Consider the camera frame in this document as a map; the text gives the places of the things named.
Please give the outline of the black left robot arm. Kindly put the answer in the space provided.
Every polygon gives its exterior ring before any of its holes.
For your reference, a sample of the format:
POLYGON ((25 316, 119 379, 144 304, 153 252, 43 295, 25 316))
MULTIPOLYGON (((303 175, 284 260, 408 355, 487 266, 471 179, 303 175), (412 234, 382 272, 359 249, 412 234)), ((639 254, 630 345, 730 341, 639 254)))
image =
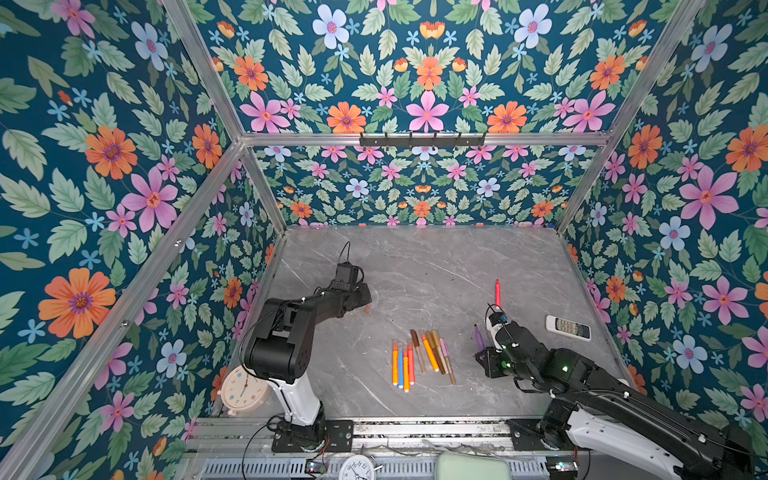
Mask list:
POLYGON ((240 361, 247 373, 273 389, 285 421, 310 427, 321 417, 321 401, 307 377, 317 325, 342 318, 371 301, 368 284, 359 282, 342 289, 332 286, 308 297, 265 302, 246 334, 240 361))

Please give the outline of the pink red highlighter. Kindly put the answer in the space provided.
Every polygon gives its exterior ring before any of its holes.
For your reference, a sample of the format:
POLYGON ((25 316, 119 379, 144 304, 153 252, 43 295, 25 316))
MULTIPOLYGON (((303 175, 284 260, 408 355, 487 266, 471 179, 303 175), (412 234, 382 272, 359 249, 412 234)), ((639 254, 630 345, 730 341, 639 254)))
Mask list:
POLYGON ((501 308, 502 303, 502 286, 499 279, 496 279, 494 286, 494 305, 501 308))

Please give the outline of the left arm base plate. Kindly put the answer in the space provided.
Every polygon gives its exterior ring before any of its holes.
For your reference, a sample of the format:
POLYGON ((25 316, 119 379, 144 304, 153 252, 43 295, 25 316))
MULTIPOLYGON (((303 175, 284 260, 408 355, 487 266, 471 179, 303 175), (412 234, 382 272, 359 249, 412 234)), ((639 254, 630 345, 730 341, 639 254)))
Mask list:
POLYGON ((355 424, 351 420, 318 420, 298 426, 281 420, 274 433, 273 453, 348 453, 352 450, 355 424))

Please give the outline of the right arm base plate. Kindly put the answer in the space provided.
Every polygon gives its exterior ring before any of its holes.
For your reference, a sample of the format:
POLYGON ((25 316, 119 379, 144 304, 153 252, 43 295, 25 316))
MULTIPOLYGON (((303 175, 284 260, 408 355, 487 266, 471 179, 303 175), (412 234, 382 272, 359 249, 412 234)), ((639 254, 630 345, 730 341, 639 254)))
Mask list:
POLYGON ((564 431, 549 425, 542 417, 509 418, 504 421, 516 451, 587 451, 576 446, 564 431))

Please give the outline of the purple highlighter pen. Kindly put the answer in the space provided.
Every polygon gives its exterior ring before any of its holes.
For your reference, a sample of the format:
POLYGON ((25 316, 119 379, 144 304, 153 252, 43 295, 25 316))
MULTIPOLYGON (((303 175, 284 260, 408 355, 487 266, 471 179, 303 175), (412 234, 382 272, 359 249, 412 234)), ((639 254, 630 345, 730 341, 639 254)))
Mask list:
POLYGON ((477 324, 474 325, 474 339, 477 344, 477 351, 482 352, 485 350, 485 342, 483 338, 483 334, 480 331, 480 328, 477 324))

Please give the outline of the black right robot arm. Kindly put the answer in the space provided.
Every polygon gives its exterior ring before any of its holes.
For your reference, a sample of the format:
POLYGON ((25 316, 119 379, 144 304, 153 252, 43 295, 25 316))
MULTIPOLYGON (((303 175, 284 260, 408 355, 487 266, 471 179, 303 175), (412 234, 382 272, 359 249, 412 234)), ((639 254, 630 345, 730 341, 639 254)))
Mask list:
POLYGON ((527 381, 527 393, 549 397, 533 431, 544 446, 597 451, 660 479, 753 478, 751 438, 739 426, 688 418, 515 322, 492 329, 493 345, 475 359, 487 377, 527 381))

